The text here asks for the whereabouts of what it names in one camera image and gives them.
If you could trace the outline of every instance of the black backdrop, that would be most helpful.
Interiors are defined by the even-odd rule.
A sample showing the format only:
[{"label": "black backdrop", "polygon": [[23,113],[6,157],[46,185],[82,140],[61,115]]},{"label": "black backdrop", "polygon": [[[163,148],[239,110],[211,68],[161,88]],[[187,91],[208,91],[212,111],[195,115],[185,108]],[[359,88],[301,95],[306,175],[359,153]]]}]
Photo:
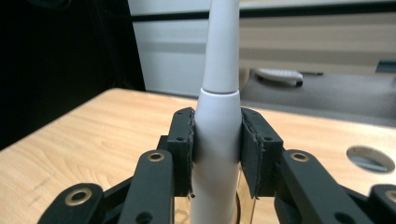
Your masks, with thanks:
[{"label": "black backdrop", "polygon": [[2,2],[0,150],[107,89],[145,90],[127,0]]}]

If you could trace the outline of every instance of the electric toothbrush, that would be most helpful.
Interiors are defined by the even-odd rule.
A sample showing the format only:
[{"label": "electric toothbrush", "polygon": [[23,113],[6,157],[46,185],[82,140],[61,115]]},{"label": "electric toothbrush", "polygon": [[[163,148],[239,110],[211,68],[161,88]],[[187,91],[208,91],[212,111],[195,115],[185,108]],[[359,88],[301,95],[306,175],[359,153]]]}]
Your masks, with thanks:
[{"label": "electric toothbrush", "polygon": [[238,74],[239,1],[212,0],[195,113],[192,224],[233,219],[242,123]]}]

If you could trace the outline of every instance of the wooden table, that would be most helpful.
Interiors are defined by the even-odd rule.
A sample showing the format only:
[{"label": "wooden table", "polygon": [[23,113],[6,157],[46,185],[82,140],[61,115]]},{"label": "wooden table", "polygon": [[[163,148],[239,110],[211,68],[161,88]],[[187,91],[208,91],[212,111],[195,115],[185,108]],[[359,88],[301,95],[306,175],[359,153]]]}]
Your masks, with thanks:
[{"label": "wooden table", "polygon": [[[159,94],[110,90],[0,153],[0,223],[37,223],[64,189],[81,182],[104,190],[133,175],[139,156],[167,134],[173,113],[196,101]],[[355,166],[346,151],[374,147],[396,161],[396,130],[331,119],[260,110],[285,148],[314,154],[342,185],[367,194],[396,174]],[[256,203],[253,223],[277,223],[273,199]]]}]

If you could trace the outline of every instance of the floor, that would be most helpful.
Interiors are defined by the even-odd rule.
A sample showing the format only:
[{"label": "floor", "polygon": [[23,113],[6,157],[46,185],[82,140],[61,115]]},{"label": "floor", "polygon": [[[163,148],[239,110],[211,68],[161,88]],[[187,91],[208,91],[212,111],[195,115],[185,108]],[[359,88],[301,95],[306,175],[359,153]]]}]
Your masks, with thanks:
[{"label": "floor", "polygon": [[304,74],[304,85],[250,73],[241,103],[329,119],[396,127],[396,75]]}]

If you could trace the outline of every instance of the white wall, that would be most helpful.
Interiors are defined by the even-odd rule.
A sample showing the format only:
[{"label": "white wall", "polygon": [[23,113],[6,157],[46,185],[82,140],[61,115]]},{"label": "white wall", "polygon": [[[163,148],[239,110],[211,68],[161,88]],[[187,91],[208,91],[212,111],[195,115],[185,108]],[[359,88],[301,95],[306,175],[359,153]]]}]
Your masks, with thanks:
[{"label": "white wall", "polygon": [[[210,8],[210,0],[129,2],[133,15]],[[250,1],[241,8],[330,3],[334,1]],[[207,20],[134,22],[134,30],[147,90],[197,96]],[[396,13],[242,19],[240,66],[372,75],[379,60],[396,60],[395,40]]]}]

